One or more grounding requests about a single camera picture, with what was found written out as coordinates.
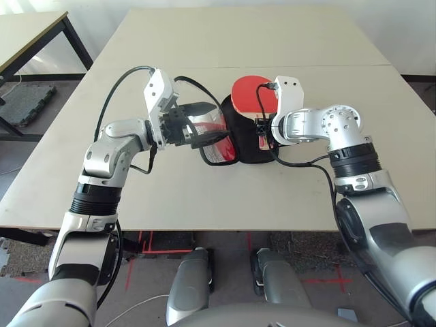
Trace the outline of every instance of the rubber mat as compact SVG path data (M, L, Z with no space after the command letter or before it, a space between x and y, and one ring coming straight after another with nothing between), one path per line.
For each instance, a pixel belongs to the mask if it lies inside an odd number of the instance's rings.
M56 87L46 85L18 85L3 99L0 117L17 127L27 126L56 93Z

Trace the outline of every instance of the ping pong paddle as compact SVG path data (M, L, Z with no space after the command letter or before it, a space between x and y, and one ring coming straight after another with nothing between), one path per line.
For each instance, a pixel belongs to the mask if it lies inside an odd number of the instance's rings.
M262 109L260 108L256 89L259 85L271 82L262 76L244 76L239 78L232 87L232 103L236 112L253 121L256 118L263 118ZM277 112L277 98L271 90L261 88L259 97L265 109L265 115ZM268 143L265 136L259 136L259 148L268 150Z

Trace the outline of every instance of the white table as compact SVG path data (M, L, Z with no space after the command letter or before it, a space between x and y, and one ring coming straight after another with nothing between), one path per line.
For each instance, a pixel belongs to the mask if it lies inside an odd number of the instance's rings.
M61 225L104 99L135 65L195 78L219 100L247 74L295 76L305 106L355 107L412 226L436 227L434 116L346 16L326 6L131 11L5 194L0 225ZM146 116L147 79L138 72L125 80L105 122ZM199 94L181 97L198 101ZM311 159L325 147L287 147L281 156ZM146 167L148 154L134 163ZM150 175L129 173L119 217L126 230L335 230L329 201L317 170L277 163L210 167L197 151L181 146L159 152Z
M67 17L68 12L32 12L0 15L0 87L48 42L63 32L86 69L92 58L83 46ZM5 102L0 98L0 106ZM0 117L0 140L37 142L39 134L23 134Z

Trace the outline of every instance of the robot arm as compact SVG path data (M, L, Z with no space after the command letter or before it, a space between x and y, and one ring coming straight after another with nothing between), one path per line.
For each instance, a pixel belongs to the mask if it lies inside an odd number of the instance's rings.
M362 121L349 106L305 109L295 78L278 76L270 85L278 97L271 132L281 144L329 140L339 229L352 249L369 254L386 289L406 318L417 326L436 320L436 248L418 246L410 220L390 179L380 166Z
M167 144L193 149L223 139L228 131L199 136L188 116L214 105L177 106L178 94L165 72L154 69L144 90L149 121L129 119L105 126L87 150L71 208L65 213L48 266L50 281L26 301L8 325L92 326L98 285L109 282L115 261L116 212L130 163L142 151L154 156Z

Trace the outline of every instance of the white wall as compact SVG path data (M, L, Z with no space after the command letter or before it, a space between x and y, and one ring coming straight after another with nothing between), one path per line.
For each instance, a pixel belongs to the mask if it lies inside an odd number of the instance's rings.
M67 10L69 19L95 59L131 7L273 3L338 5L348 12L400 73L436 74L436 0L0 0L0 14ZM132 37L146 37L146 31L138 31ZM78 73L84 72L84 68L65 37L59 35L20 72Z

